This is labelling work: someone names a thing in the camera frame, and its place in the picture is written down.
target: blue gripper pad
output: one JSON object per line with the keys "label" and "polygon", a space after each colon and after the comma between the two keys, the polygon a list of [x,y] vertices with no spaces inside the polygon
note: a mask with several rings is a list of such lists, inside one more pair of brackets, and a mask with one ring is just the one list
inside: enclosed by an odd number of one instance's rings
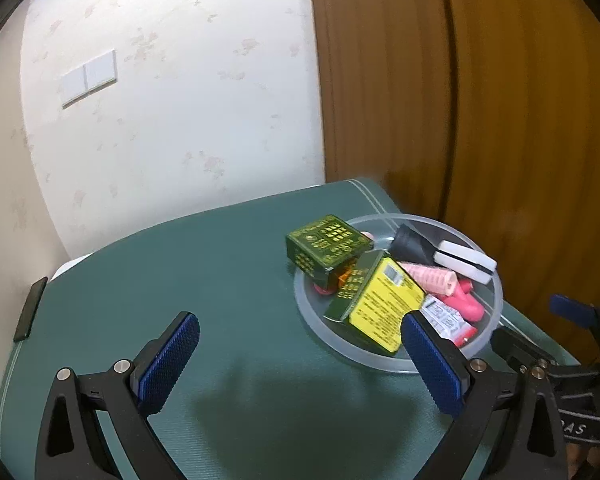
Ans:
{"label": "blue gripper pad", "polygon": [[581,328],[591,328],[596,324],[596,312],[592,306],[570,300],[560,294],[551,296],[549,311],[556,316],[568,319]]}
{"label": "blue gripper pad", "polygon": [[442,339],[418,311],[402,318],[402,344],[442,413],[458,418],[471,376],[456,346]]}
{"label": "blue gripper pad", "polygon": [[198,318],[181,312],[134,359],[129,384],[144,416],[160,412],[200,340]]}

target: barcode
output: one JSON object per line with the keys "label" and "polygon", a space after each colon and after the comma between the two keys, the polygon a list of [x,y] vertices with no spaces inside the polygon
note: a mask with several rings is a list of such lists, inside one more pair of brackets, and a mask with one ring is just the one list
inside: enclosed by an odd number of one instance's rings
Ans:
{"label": "barcode", "polygon": [[384,268],[384,275],[394,282],[395,286],[400,286],[402,284],[401,273],[395,270],[391,264],[387,264]]}

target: metal screw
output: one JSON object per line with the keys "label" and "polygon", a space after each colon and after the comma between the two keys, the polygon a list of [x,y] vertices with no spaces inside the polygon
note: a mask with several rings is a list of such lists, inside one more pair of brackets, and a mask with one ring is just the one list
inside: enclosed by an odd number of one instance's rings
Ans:
{"label": "metal screw", "polygon": [[531,368],[531,375],[536,379],[544,379],[544,370],[539,366],[534,366]]}
{"label": "metal screw", "polygon": [[65,379],[68,379],[71,376],[71,370],[69,370],[69,368],[63,368],[62,370],[58,371],[58,374],[56,375],[56,377],[58,378],[59,381],[64,381]]}
{"label": "metal screw", "polygon": [[129,361],[127,361],[126,359],[120,359],[120,361],[118,361],[116,364],[113,365],[113,369],[115,371],[117,371],[119,374],[123,374],[127,370],[129,370],[130,366],[131,366],[131,363]]}
{"label": "metal screw", "polygon": [[469,363],[469,366],[471,367],[471,370],[476,372],[483,372],[487,369],[487,363],[485,363],[482,359],[473,359]]}

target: wooden door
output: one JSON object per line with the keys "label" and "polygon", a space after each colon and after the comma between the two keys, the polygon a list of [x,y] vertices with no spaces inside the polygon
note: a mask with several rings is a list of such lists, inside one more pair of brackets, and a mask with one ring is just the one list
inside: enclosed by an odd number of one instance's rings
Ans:
{"label": "wooden door", "polygon": [[600,24],[581,0],[314,0],[328,180],[367,175],[498,261],[581,360],[600,303]]}
{"label": "wooden door", "polygon": [[582,0],[451,0],[458,129],[443,220],[505,296],[582,360],[549,296],[600,304],[600,24]]}
{"label": "wooden door", "polygon": [[370,176],[437,216],[449,178],[444,0],[313,0],[327,180]]}

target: green table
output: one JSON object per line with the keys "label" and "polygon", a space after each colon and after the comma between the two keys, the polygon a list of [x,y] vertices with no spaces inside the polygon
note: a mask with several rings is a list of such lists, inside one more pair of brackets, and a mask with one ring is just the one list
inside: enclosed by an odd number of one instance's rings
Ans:
{"label": "green table", "polygon": [[[317,340],[296,308],[285,257],[285,234],[315,218],[386,211],[398,210],[384,191],[351,180],[180,218],[97,251],[48,285],[31,336],[14,347],[0,395],[2,460],[16,480],[33,479],[59,368],[106,370],[190,310],[200,344],[149,419],[189,479],[412,478],[450,418],[418,376],[369,370]],[[504,316],[572,360],[509,305]],[[124,478],[136,478],[109,417],[100,419]],[[466,478],[477,478],[490,439],[493,431]]]}

